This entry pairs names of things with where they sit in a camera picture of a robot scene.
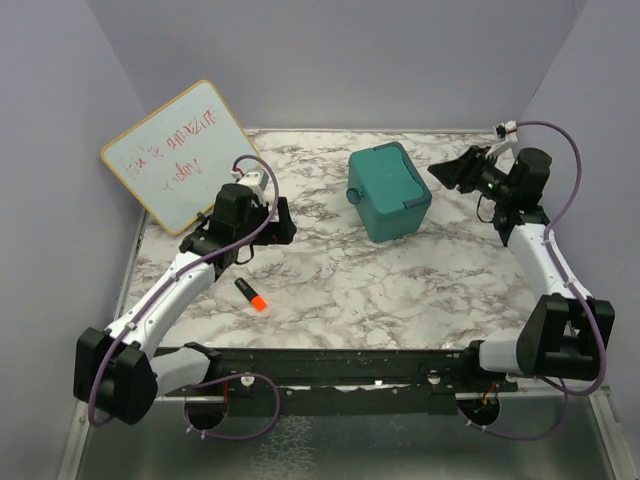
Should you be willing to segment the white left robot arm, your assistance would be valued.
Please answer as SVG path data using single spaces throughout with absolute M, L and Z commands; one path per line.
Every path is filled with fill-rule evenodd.
M 288 245 L 296 233 L 288 201 L 262 203 L 257 190 L 229 183 L 219 191 L 213 212 L 198 227 L 158 282 L 126 313 L 103 330 L 86 329 L 76 344 L 74 396 L 96 413 L 133 425 L 155 399 L 190 386 L 206 395 L 220 385 L 218 353 L 188 343 L 167 356 L 156 351 L 186 308 L 238 261 L 242 247 Z

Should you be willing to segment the teal medicine kit box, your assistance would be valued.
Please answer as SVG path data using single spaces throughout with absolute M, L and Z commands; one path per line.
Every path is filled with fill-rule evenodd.
M 369 239 L 383 243 L 420 228 L 432 193 L 404 147 L 390 142 L 350 155 L 346 198 Z

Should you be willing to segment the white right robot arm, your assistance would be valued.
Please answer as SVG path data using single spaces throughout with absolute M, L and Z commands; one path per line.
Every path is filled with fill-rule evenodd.
M 478 357 L 459 367 L 461 383 L 481 391 L 496 372 L 599 380 L 615 311 L 575 279 L 557 249 L 551 222 L 539 204 L 552 159 L 540 149 L 525 148 L 509 172 L 497 168 L 496 160 L 490 148 L 472 146 L 459 158 L 428 168 L 445 188 L 461 194 L 477 191 L 493 201 L 494 229 L 537 299 L 515 338 L 477 344 Z

